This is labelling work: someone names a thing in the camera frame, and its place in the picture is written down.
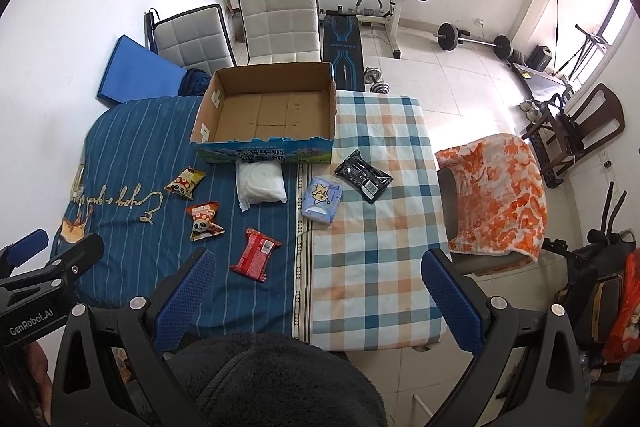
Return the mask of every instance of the blue gripper pad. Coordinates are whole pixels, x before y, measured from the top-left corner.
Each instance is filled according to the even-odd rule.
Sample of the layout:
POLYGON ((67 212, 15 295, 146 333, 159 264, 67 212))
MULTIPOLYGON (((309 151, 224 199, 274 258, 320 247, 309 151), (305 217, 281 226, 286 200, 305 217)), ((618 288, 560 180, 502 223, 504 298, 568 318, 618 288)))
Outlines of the blue gripper pad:
POLYGON ((449 271, 428 250, 420 263, 422 281, 436 302, 458 346, 478 356, 484 344, 482 321, 449 271))
POLYGON ((23 237, 17 243, 12 244, 6 253, 8 265, 18 267, 26 263, 38 252, 47 248, 49 236, 43 229, 37 229, 23 237))
POLYGON ((205 250, 168 298, 154 322, 154 350, 160 355, 180 344, 193 315, 216 276, 213 253, 205 250))

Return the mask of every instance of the black package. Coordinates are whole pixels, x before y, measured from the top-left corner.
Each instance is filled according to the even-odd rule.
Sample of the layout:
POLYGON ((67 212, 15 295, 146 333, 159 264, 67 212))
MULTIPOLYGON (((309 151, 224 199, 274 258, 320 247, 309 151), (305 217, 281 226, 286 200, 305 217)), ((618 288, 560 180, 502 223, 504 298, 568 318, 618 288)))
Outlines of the black package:
POLYGON ((376 201, 394 180, 386 172, 364 161, 357 149, 338 165, 334 172, 336 176, 340 176, 356 187, 369 203, 376 201))

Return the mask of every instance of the blue foam panel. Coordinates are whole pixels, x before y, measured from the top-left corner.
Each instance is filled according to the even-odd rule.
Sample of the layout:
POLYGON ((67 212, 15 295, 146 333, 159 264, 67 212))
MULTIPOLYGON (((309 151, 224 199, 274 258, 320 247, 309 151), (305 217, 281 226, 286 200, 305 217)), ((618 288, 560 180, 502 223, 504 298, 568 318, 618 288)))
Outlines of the blue foam panel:
POLYGON ((111 103, 177 96, 186 70, 121 36, 113 49, 98 89, 111 103))
POLYGON ((460 287, 436 255, 426 251, 420 263, 422 281, 436 302, 458 346, 478 356, 484 344, 482 322, 460 287))
POLYGON ((12 244, 7 252, 7 264, 18 267, 26 263, 38 252, 41 252, 49 244, 49 236, 43 229, 37 229, 23 237, 17 243, 12 244))
POLYGON ((210 250, 205 250, 156 316, 154 323, 156 353, 161 355, 178 347, 193 315, 211 288, 215 276, 215 258, 210 250))

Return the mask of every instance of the black speaker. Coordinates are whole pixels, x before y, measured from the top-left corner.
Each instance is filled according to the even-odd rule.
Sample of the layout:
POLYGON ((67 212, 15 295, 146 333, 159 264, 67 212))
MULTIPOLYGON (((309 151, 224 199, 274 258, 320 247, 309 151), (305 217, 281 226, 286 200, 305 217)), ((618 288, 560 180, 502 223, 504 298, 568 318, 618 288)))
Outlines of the black speaker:
POLYGON ((551 62, 551 50, 546 46, 538 44, 527 58, 527 68, 536 71, 544 71, 551 62))

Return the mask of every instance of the barcode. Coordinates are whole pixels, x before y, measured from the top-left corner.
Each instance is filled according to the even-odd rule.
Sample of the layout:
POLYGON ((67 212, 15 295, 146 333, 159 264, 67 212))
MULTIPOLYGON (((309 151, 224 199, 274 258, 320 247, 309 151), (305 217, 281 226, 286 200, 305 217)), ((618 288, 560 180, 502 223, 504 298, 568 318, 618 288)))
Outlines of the barcode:
POLYGON ((371 181, 368 181, 362 186, 362 191, 367 198, 372 200, 373 196, 376 195, 378 188, 371 181))
POLYGON ((262 245, 262 248, 260 248, 260 251, 262 253, 269 253, 271 251, 271 248, 273 248, 273 242, 272 241, 267 241, 265 239, 264 243, 262 245))

